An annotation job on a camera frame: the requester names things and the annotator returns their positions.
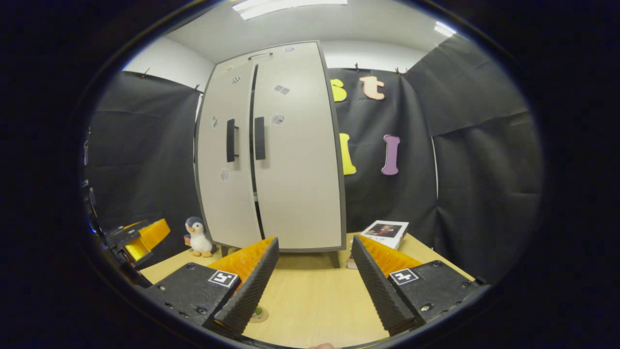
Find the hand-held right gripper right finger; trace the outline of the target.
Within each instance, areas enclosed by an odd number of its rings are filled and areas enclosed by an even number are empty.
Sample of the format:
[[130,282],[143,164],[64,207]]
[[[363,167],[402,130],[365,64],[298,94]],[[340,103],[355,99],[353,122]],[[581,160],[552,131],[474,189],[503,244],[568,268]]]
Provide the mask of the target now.
[[394,336],[447,317],[489,285],[441,260],[422,263],[378,241],[356,236],[352,257],[385,331]]

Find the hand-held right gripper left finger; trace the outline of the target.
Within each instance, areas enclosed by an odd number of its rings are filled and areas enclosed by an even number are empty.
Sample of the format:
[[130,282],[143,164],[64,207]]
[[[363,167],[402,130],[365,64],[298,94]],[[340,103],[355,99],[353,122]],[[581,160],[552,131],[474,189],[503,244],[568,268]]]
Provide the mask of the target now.
[[204,267],[186,263],[145,293],[171,314],[237,338],[247,327],[279,260],[270,237]]

